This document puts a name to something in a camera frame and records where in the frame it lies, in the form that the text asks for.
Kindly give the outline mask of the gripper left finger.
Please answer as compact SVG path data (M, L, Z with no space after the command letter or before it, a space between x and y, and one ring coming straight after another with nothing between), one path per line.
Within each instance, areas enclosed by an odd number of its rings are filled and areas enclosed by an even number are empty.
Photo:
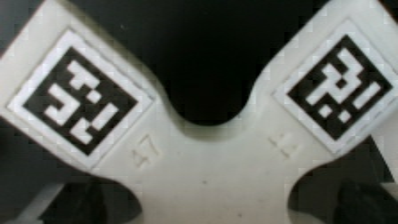
M12 224L131 224L143 213L127 187L102 178L51 184Z

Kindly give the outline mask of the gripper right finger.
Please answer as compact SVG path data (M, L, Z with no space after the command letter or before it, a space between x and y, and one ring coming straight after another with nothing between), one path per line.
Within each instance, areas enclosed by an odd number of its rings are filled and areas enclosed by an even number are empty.
M319 168L296 184L289 208L322 224L398 224L398 199L385 188L394 182L388 171L356 176Z

